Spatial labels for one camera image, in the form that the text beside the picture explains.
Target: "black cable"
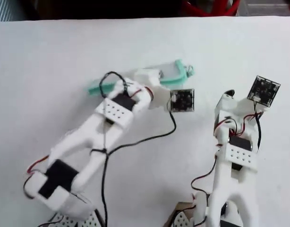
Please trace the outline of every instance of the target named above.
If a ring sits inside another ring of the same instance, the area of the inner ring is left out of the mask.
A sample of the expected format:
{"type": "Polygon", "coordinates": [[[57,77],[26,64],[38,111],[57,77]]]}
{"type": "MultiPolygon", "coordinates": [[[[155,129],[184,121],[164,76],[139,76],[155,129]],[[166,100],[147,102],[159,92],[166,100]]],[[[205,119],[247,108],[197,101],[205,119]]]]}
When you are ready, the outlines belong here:
{"type": "Polygon", "coordinates": [[[228,118],[228,120],[233,120],[233,121],[234,121],[234,123],[235,123],[235,132],[234,132],[234,134],[237,134],[237,131],[238,131],[238,124],[236,123],[236,120],[234,120],[233,118],[228,118]]]}
{"type": "Polygon", "coordinates": [[[206,191],[204,191],[203,189],[200,189],[200,188],[196,188],[196,187],[194,187],[194,186],[193,186],[193,183],[194,183],[195,181],[199,180],[199,179],[202,179],[202,178],[204,178],[204,177],[209,176],[209,175],[212,173],[212,171],[214,170],[215,165],[216,165],[216,159],[217,159],[217,157],[215,157],[214,164],[213,164],[211,170],[210,170],[207,174],[202,175],[202,176],[199,176],[199,177],[196,177],[196,178],[194,178],[194,179],[191,181],[191,188],[192,188],[192,189],[197,190],[197,191],[200,191],[200,192],[203,192],[203,193],[206,194],[206,202],[207,202],[207,206],[208,206],[208,193],[207,193],[206,191]]]}
{"type": "Polygon", "coordinates": [[[105,178],[106,178],[106,170],[107,170],[107,164],[108,164],[108,160],[109,160],[109,154],[106,154],[106,159],[104,162],[104,169],[103,169],[103,174],[102,174],[102,184],[101,184],[101,197],[102,197],[102,203],[104,206],[104,215],[105,215],[105,227],[107,227],[108,225],[108,212],[107,212],[107,204],[106,204],[106,200],[105,200],[105,193],[104,193],[104,189],[105,189],[105,178]]]}
{"type": "MultiPolygon", "coordinates": [[[[126,83],[125,79],[120,74],[118,74],[118,73],[116,73],[114,71],[106,73],[104,75],[104,77],[101,79],[101,81],[99,83],[101,96],[103,98],[107,97],[106,94],[103,92],[102,83],[110,74],[117,75],[123,81],[123,87],[124,87],[123,94],[128,96],[128,92],[127,92],[127,87],[128,86],[127,86],[127,83],[126,83]]],[[[168,135],[172,134],[176,130],[177,124],[175,122],[175,119],[174,119],[171,111],[169,111],[169,114],[170,114],[170,118],[171,118],[171,120],[173,122],[174,129],[171,130],[170,132],[166,133],[166,134],[162,134],[162,135],[158,135],[158,136],[152,136],[152,137],[149,137],[149,138],[146,138],[146,139],[143,139],[143,140],[139,140],[138,142],[135,142],[135,143],[120,145],[120,146],[116,147],[115,149],[111,150],[109,153],[107,153],[106,148],[104,148],[104,149],[92,149],[91,150],[91,152],[97,151],[97,152],[101,152],[101,153],[106,154],[106,159],[105,159],[105,162],[104,162],[104,169],[103,169],[103,174],[102,174],[102,185],[101,185],[101,197],[102,197],[102,202],[103,202],[104,212],[105,212],[105,227],[108,226],[108,212],[107,212],[107,205],[106,205],[106,200],[105,200],[104,188],[105,188],[105,178],[106,178],[107,165],[108,165],[108,160],[109,160],[110,155],[112,155],[114,152],[116,152],[117,150],[119,150],[121,148],[132,147],[132,146],[135,146],[135,145],[137,145],[139,143],[142,143],[142,142],[145,142],[145,141],[148,141],[148,140],[153,140],[155,138],[160,138],[160,137],[164,137],[164,136],[168,136],[168,135]]]]}
{"type": "Polygon", "coordinates": [[[24,184],[23,184],[23,193],[24,195],[29,199],[29,200],[33,200],[34,197],[33,196],[30,196],[27,192],[26,192],[26,183],[28,182],[28,180],[32,177],[32,175],[30,175],[26,181],[24,181],[24,184]]]}
{"type": "MultiPolygon", "coordinates": [[[[103,175],[102,175],[102,185],[101,185],[101,197],[102,197],[102,202],[103,202],[104,212],[105,212],[105,227],[107,227],[107,223],[108,223],[108,212],[107,212],[107,205],[106,205],[106,200],[105,200],[104,188],[105,188],[105,178],[106,178],[107,164],[108,164],[108,160],[109,160],[110,155],[112,155],[114,152],[116,152],[117,150],[119,150],[121,148],[132,147],[132,146],[138,145],[138,144],[140,144],[142,142],[145,142],[145,141],[149,141],[149,140],[153,140],[153,139],[156,139],[156,138],[165,137],[165,136],[168,136],[168,135],[172,134],[177,129],[177,124],[176,124],[175,119],[174,119],[174,117],[173,117],[171,112],[169,112],[169,115],[170,115],[171,120],[172,120],[173,125],[174,125],[173,130],[171,130],[170,132],[162,134],[162,135],[158,135],[158,136],[152,136],[152,137],[149,137],[149,138],[146,138],[146,139],[143,139],[143,140],[139,140],[138,142],[135,142],[135,143],[120,145],[120,146],[116,147],[115,149],[113,149],[111,152],[106,153],[106,160],[105,160],[105,163],[104,163],[104,169],[103,169],[103,175]]],[[[98,152],[104,153],[103,150],[92,149],[92,151],[98,151],[98,152]]]]}
{"type": "Polygon", "coordinates": [[[108,78],[111,74],[115,74],[115,75],[117,75],[117,76],[118,76],[118,77],[123,81],[123,87],[124,87],[123,94],[128,95],[128,92],[127,92],[127,87],[128,87],[128,86],[127,86],[127,83],[126,83],[125,79],[124,79],[120,74],[118,74],[117,72],[110,71],[110,72],[108,72],[108,73],[106,73],[106,74],[104,75],[104,77],[100,80],[100,83],[99,83],[99,88],[100,88],[100,92],[101,92],[102,97],[103,97],[103,98],[106,98],[106,97],[107,97],[107,95],[103,92],[102,83],[103,83],[103,81],[104,81],[106,78],[108,78]]]}
{"type": "Polygon", "coordinates": [[[197,226],[200,226],[200,225],[204,224],[204,223],[205,223],[205,221],[206,221],[206,219],[207,219],[207,216],[205,216],[205,218],[204,218],[204,220],[203,220],[203,221],[201,221],[200,223],[198,223],[198,224],[194,225],[193,227],[197,227],[197,226]]]}
{"type": "Polygon", "coordinates": [[[260,122],[259,122],[258,114],[256,112],[256,104],[257,104],[257,102],[254,102],[255,120],[256,120],[257,128],[258,128],[257,149],[259,149],[259,147],[260,147],[260,141],[262,139],[262,129],[260,127],[260,122]]]}
{"type": "Polygon", "coordinates": [[[175,119],[172,115],[171,112],[169,112],[169,115],[170,115],[170,118],[173,122],[173,125],[174,125],[174,128],[173,130],[171,130],[170,132],[166,133],[166,134],[162,134],[162,135],[158,135],[158,136],[152,136],[152,137],[149,137],[149,138],[146,138],[146,139],[143,139],[143,140],[139,140],[138,142],[135,142],[135,143],[129,143],[129,144],[123,144],[123,145],[120,145],[118,147],[116,147],[115,149],[113,149],[109,155],[112,155],[114,152],[116,152],[117,150],[121,149],[121,148],[127,148],[127,147],[132,147],[132,146],[135,146],[135,145],[138,145],[142,142],[145,142],[145,141],[148,141],[148,140],[153,140],[153,139],[156,139],[156,138],[160,138],[160,137],[164,137],[164,136],[168,136],[170,134],[172,134],[176,129],[177,129],[177,124],[175,122],[175,119]]]}
{"type": "Polygon", "coordinates": [[[42,226],[45,226],[45,225],[50,225],[50,224],[57,224],[57,223],[60,223],[64,218],[64,215],[61,216],[61,219],[58,220],[58,221],[52,221],[52,222],[45,222],[45,223],[42,223],[40,225],[38,225],[38,227],[42,227],[42,226]]]}
{"type": "Polygon", "coordinates": [[[31,196],[31,195],[29,195],[27,192],[26,192],[26,184],[27,184],[27,182],[28,182],[28,180],[33,176],[33,172],[40,172],[40,173],[42,173],[42,171],[41,170],[39,170],[39,169],[33,169],[32,170],[32,174],[26,179],[26,181],[24,181],[24,183],[23,183],[23,193],[24,193],[24,195],[29,199],[29,200],[33,200],[34,199],[34,197],[33,196],[31,196]]]}

